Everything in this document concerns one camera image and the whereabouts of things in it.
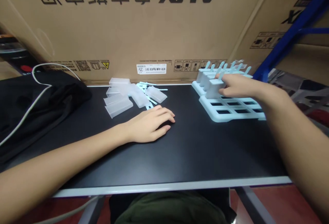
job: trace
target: popsicle mold tray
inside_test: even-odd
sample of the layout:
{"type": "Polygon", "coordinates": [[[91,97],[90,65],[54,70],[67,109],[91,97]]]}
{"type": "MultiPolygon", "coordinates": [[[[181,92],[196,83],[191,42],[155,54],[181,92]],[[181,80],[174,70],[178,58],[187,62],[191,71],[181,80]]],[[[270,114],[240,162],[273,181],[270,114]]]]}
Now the popsicle mold tray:
{"type": "Polygon", "coordinates": [[[200,96],[200,103],[214,122],[254,118],[266,120],[261,106],[254,99],[228,98],[219,94],[219,89],[225,87],[225,83],[222,81],[224,74],[242,74],[245,77],[252,78],[251,75],[248,75],[251,67],[243,72],[240,71],[241,64],[237,68],[234,68],[234,64],[235,62],[232,63],[229,69],[227,69],[227,64],[222,68],[222,63],[218,69],[214,69],[214,65],[212,65],[210,69],[199,70],[198,78],[192,83],[192,87],[200,96]]]}
{"type": "Polygon", "coordinates": [[[220,96],[217,99],[207,99],[205,95],[199,99],[211,120],[214,122],[228,122],[233,119],[266,120],[261,106],[252,98],[227,98],[220,96]]]}

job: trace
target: table edge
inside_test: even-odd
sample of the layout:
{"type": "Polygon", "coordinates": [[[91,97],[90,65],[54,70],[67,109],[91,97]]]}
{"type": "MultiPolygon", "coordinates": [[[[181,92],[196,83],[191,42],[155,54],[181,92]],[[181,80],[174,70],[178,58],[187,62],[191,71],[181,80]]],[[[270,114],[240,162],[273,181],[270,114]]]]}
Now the table edge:
{"type": "Polygon", "coordinates": [[[292,181],[288,176],[278,176],[278,177],[224,179],[224,180],[177,182],[177,183],[147,184],[147,185],[90,187],[90,188],[75,188],[75,189],[59,190],[55,195],[53,195],[53,198],[98,196],[98,195],[112,195],[112,194],[123,194],[123,193],[143,193],[143,192],[156,192],[156,191],[227,188],[227,187],[239,187],[239,186],[280,185],[280,184],[290,184],[290,183],[292,183],[292,181]]]}
{"type": "MultiPolygon", "coordinates": [[[[192,85],[191,83],[157,84],[155,86],[192,85]]],[[[110,87],[110,85],[87,85],[87,87],[110,87]]]]}

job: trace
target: person's left hand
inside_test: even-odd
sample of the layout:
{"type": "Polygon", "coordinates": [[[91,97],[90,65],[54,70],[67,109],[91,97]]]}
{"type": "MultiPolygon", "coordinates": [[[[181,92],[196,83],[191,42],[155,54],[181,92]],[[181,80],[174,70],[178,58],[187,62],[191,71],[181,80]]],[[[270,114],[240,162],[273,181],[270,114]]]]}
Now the person's left hand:
{"type": "Polygon", "coordinates": [[[160,129],[158,127],[167,120],[175,123],[174,117],[172,111],[158,105],[143,111],[128,122],[118,125],[118,127],[120,127],[120,132],[125,134],[126,142],[152,142],[166,134],[170,129],[170,125],[165,125],[160,129]]]}

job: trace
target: black table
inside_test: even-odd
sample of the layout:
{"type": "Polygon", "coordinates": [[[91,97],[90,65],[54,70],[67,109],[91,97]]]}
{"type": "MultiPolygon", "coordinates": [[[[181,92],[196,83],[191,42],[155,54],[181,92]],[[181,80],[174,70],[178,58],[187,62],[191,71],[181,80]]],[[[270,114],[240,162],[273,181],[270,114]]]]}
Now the black table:
{"type": "MultiPolygon", "coordinates": [[[[90,101],[6,167],[95,135],[145,110],[134,104],[111,119],[103,101],[107,88],[91,87],[90,101]]],[[[245,119],[215,123],[201,106],[192,86],[161,88],[168,88],[165,92],[168,98],[161,105],[176,115],[176,123],[169,132],[152,143],[130,143],[117,148],[73,177],[55,196],[291,182],[266,121],[245,119]]]]}

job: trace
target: white label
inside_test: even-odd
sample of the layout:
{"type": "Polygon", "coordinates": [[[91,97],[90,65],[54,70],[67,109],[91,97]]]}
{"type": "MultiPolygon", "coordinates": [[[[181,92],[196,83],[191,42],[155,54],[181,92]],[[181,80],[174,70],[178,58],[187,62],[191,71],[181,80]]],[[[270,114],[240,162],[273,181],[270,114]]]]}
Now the white label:
{"type": "Polygon", "coordinates": [[[166,74],[167,64],[138,64],[137,73],[145,74],[166,74]]]}

